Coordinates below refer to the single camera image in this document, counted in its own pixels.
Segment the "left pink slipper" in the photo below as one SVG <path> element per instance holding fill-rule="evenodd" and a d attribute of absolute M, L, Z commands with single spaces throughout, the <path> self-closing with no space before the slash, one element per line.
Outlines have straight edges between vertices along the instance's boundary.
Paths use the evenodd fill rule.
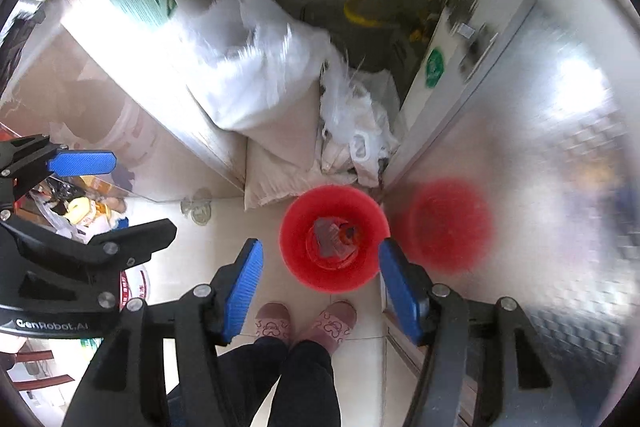
<path fill-rule="evenodd" d="M 256 314 L 255 327 L 258 338 L 274 338 L 288 345 L 292 332 L 288 307 L 282 303 L 266 303 Z"/>

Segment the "pink slipper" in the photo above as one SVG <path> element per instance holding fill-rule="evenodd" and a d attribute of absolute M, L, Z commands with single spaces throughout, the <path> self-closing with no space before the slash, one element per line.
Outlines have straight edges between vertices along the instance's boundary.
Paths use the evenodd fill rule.
<path fill-rule="evenodd" d="M 318 343 L 329 355 L 350 336 L 357 324 L 357 311 L 348 301 L 331 303 L 303 333 L 302 340 Z"/>
<path fill-rule="evenodd" d="M 288 307 L 282 303 L 266 303 L 256 314 L 255 327 L 258 338 L 274 338 L 288 345 L 292 332 Z"/>

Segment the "right pink slipper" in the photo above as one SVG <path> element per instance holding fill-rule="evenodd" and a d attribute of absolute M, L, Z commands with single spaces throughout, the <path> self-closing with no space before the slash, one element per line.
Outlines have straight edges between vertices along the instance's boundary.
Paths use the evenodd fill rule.
<path fill-rule="evenodd" d="M 329 355 L 350 336 L 357 324 L 357 311 L 348 301 L 331 303 L 303 333 L 302 340 L 318 343 Z"/>

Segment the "red trash bin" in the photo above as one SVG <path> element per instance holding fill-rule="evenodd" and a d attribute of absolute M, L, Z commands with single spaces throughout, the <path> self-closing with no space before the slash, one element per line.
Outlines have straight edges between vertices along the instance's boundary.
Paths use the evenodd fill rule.
<path fill-rule="evenodd" d="M 378 246 L 390 236 L 383 210 L 351 186 L 326 185 L 297 197 L 283 217 L 283 261 L 300 283 L 327 294 L 356 291 L 378 274 Z"/>

